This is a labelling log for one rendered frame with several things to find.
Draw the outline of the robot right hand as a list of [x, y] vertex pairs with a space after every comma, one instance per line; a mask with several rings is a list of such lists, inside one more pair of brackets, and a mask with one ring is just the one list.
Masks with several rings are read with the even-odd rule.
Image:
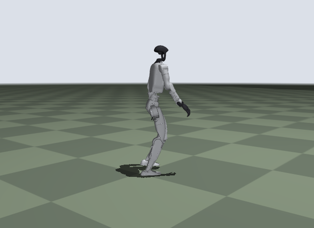
[[[182, 108], [187, 112], [188, 116], [190, 115], [190, 109], [188, 108], [188, 106], [187, 106], [186, 104], [183, 103], [183, 101], [182, 101], [182, 103], [177, 102], [177, 105], [178, 105], [179, 107], [182, 107]], [[187, 117], [188, 117], [188, 116], [187, 116]]]

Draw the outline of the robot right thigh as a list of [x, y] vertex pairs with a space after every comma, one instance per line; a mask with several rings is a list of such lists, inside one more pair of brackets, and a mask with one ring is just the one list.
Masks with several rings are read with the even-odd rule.
[[155, 128], [158, 134], [158, 136], [153, 139], [152, 144], [154, 145], [154, 141], [156, 139], [160, 139], [163, 144], [164, 137], [165, 137], [165, 119], [164, 119], [163, 113], [160, 107], [156, 107], [155, 105], [150, 106], [149, 112], [150, 112], [151, 117], [155, 117], [154, 123], [155, 123]]

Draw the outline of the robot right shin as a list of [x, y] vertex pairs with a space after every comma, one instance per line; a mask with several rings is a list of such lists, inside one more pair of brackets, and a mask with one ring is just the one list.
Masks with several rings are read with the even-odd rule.
[[158, 156], [162, 150], [163, 145], [164, 145], [164, 143], [162, 144], [162, 141], [160, 139], [156, 139], [154, 141], [154, 145], [151, 146], [149, 157], [148, 157], [149, 160], [148, 160], [148, 163], [146, 166], [147, 172], [150, 172], [151, 168], [153, 167], [154, 162], [157, 160], [157, 158], [158, 158]]

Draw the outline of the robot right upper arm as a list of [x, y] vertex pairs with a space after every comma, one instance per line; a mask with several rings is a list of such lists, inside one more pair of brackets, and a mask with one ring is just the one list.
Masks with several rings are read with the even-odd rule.
[[162, 78], [163, 78], [163, 81], [164, 81], [164, 88], [165, 90], [170, 90], [170, 87], [169, 87], [169, 73], [168, 73], [168, 66], [167, 64], [159, 64], [159, 71], [161, 72], [162, 74]]

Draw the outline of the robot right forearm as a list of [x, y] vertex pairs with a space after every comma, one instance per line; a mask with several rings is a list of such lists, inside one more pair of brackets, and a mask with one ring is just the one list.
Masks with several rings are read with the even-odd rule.
[[176, 93], [172, 83], [169, 83], [169, 87], [171, 89], [169, 91], [169, 94], [172, 96], [173, 100], [176, 102], [176, 105], [177, 105], [177, 102], [182, 103], [182, 100], [179, 98], [178, 94]]

